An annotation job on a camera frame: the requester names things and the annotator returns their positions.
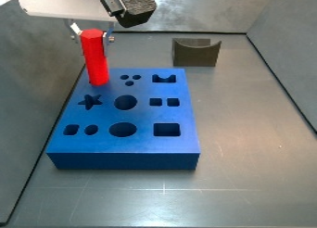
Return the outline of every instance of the blue block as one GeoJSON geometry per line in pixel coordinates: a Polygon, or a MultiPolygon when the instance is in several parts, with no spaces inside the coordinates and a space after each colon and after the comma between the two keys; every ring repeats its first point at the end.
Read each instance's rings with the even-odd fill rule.
{"type": "Polygon", "coordinates": [[[59,169],[194,170],[201,154],[182,69],[83,72],[46,153],[59,169]]]}

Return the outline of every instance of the red cylinder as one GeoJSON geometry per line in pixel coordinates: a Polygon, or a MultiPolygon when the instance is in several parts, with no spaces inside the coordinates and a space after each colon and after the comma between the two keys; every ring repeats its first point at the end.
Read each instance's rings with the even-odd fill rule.
{"type": "Polygon", "coordinates": [[[109,63],[105,55],[103,32],[93,29],[81,34],[90,82],[99,86],[109,82],[109,63]]]}

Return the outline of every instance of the gray floor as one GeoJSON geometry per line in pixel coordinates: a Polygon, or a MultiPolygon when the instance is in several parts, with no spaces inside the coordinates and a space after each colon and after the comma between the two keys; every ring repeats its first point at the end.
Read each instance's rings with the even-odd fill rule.
{"type": "Polygon", "coordinates": [[[188,68],[196,171],[59,171],[43,155],[9,227],[317,226],[317,137],[245,35],[117,33],[113,67],[172,67],[173,38],[224,41],[188,68]]]}

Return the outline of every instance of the metal wall panel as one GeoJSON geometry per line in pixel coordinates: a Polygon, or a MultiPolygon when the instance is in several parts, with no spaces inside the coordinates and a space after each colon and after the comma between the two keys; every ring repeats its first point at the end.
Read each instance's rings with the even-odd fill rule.
{"type": "MultiPolygon", "coordinates": [[[[247,32],[271,0],[157,0],[158,10],[148,24],[117,31],[247,32]]],[[[82,28],[108,28],[97,21],[79,21],[82,28]]]]}
{"type": "Polygon", "coordinates": [[[273,0],[248,36],[317,131],[317,0],[273,0]]]}
{"type": "Polygon", "coordinates": [[[0,6],[0,224],[26,186],[83,66],[63,20],[0,6]]]}

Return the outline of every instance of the star-shaped hole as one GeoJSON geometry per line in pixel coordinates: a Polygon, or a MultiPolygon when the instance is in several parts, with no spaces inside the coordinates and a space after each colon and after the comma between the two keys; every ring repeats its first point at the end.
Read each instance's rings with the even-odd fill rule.
{"type": "Polygon", "coordinates": [[[101,106],[103,104],[103,102],[99,100],[101,96],[102,95],[85,95],[85,100],[81,101],[78,104],[86,106],[86,109],[90,110],[94,106],[101,106]]]}

